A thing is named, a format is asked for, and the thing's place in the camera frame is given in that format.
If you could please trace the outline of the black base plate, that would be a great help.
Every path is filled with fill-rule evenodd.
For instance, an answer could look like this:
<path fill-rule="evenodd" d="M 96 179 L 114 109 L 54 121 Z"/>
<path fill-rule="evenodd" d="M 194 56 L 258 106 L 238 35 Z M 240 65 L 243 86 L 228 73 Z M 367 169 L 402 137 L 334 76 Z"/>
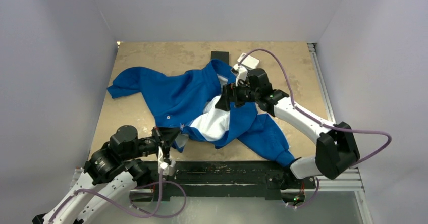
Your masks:
<path fill-rule="evenodd" d="M 158 180 L 156 161 L 140 159 L 112 163 L 100 160 L 86 162 L 84 171 L 94 184 L 109 183 L 119 179 L 119 174 L 129 172 L 131 181 L 142 188 Z M 172 176 L 165 177 L 181 189 L 163 183 L 163 201 L 171 197 L 259 197 L 265 200 L 302 202 L 304 190 L 315 189 L 315 178 L 297 180 L 290 172 L 269 161 L 179 161 Z"/>

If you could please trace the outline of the black flat block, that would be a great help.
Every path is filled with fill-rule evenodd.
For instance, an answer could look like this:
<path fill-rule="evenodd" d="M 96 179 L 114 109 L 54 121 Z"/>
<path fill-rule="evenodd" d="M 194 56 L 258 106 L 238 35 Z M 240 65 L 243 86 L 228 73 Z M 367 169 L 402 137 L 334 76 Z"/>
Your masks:
<path fill-rule="evenodd" d="M 223 62 L 229 63 L 229 52 L 227 51 L 211 51 L 210 59 L 218 59 Z"/>

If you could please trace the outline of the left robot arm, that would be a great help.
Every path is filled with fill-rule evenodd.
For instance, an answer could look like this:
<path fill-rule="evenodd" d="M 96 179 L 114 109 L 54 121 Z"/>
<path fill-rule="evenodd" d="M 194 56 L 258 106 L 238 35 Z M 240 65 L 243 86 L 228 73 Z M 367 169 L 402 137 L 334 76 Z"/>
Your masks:
<path fill-rule="evenodd" d="M 180 128 L 154 127 L 151 136 L 139 138 L 134 126 L 123 125 L 84 164 L 83 171 L 65 197 L 51 211 L 35 216 L 32 223 L 88 223 L 110 203 L 137 218 L 157 215 L 165 182 L 174 173 L 170 149 Z M 154 211 L 131 212 L 116 202 L 134 188 L 157 185 Z"/>

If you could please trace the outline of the white small box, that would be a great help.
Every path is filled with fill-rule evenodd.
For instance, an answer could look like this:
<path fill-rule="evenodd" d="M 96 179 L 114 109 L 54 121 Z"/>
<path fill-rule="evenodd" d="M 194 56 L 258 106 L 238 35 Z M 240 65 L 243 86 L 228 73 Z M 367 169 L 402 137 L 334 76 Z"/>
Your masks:
<path fill-rule="evenodd" d="M 237 59 L 238 63 L 241 63 L 241 66 L 244 66 L 247 70 L 256 69 L 260 63 L 260 60 L 246 53 L 241 53 L 241 55 Z"/>

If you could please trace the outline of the right side aluminium rail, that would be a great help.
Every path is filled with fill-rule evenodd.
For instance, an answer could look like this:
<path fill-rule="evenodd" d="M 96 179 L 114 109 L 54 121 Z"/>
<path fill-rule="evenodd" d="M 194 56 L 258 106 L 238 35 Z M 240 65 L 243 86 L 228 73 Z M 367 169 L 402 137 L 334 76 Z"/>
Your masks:
<path fill-rule="evenodd" d="M 330 121 L 332 121 L 332 122 L 335 122 L 336 119 L 335 119 L 334 111 L 332 109 L 332 105 L 331 105 L 330 98 L 329 98 L 329 95 L 328 95 L 328 91 L 327 91 L 327 88 L 326 88 L 326 85 L 325 85 L 324 77 L 323 77 L 323 74 L 322 74 L 322 71 L 321 71 L 321 68 L 320 68 L 320 64 L 319 64 L 319 61 L 318 61 L 318 57 L 317 57 L 317 54 L 316 54 L 315 43 L 308 43 L 307 47 L 308 47 L 308 51 L 309 51 L 309 54 L 310 54 L 310 57 L 311 57 L 314 69 L 316 71 L 316 76 L 317 76 L 317 79 L 318 79 L 320 90 L 322 92 L 322 97 L 323 97 L 323 101 L 324 101 L 324 104 L 325 104 L 325 108 L 326 108 L 326 112 L 327 112 L 327 115 L 328 115 L 328 119 Z"/>

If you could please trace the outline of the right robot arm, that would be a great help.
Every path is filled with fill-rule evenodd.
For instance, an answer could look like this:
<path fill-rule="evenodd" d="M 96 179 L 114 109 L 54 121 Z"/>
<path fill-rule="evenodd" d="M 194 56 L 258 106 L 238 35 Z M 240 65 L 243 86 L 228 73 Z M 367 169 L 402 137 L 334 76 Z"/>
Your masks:
<path fill-rule="evenodd" d="M 256 103 L 262 111 L 299 130 L 316 146 L 315 156 L 299 158 L 287 166 L 283 174 L 287 186 L 296 187 L 311 176 L 333 180 L 360 160 L 352 129 L 347 123 L 335 124 L 301 107 L 290 94 L 273 89 L 263 69 L 247 70 L 234 65 L 231 71 L 236 80 L 223 86 L 217 109 L 230 111 L 232 106 Z"/>

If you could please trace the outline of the aluminium frame rail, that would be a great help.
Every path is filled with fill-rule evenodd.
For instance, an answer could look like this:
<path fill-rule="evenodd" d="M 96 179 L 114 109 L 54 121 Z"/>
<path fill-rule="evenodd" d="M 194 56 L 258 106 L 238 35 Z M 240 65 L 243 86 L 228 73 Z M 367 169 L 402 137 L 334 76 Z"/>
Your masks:
<path fill-rule="evenodd" d="M 77 179 L 80 177 L 80 174 L 83 170 L 76 170 L 74 174 L 74 181 L 71 184 L 71 187 L 76 183 Z M 362 180 L 360 179 L 359 173 L 357 170 L 348 170 L 344 172 L 343 174 L 340 174 L 336 179 L 330 180 L 326 177 L 314 177 L 315 178 L 315 189 L 312 190 L 304 190 L 304 197 L 305 199 L 302 202 L 297 202 L 294 200 L 293 202 L 287 202 L 285 200 L 282 200 L 285 205 L 288 208 L 292 209 L 299 209 L 304 204 L 309 204 L 310 200 L 316 197 L 316 195 L 320 192 L 352 192 L 355 195 L 356 201 L 357 201 L 357 209 L 360 212 L 360 217 L 362 219 L 363 223 L 372 223 L 372 217 L 370 215 L 370 212 L 368 210 L 368 207 L 365 204 L 365 196 L 364 196 L 364 189 Z M 166 181 L 164 180 L 166 184 L 172 185 L 173 187 L 177 187 L 181 189 L 181 186 L 173 181 Z M 149 188 L 134 188 L 129 191 L 129 193 L 133 194 L 142 194 L 142 193 L 149 193 Z"/>

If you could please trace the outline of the blue zip jacket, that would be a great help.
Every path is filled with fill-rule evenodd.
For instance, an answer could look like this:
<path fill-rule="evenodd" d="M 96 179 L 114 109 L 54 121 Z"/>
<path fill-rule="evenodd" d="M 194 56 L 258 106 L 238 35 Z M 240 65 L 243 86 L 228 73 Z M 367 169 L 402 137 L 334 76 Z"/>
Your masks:
<path fill-rule="evenodd" d="M 268 114 L 259 114 L 255 103 L 215 108 L 222 87 L 235 82 L 231 67 L 217 59 L 202 69 L 167 76 L 146 67 L 122 71 L 107 88 L 112 98 L 141 93 L 159 127 L 180 128 L 198 142 L 221 149 L 239 140 L 260 157 L 286 167 L 294 161 L 289 144 Z"/>

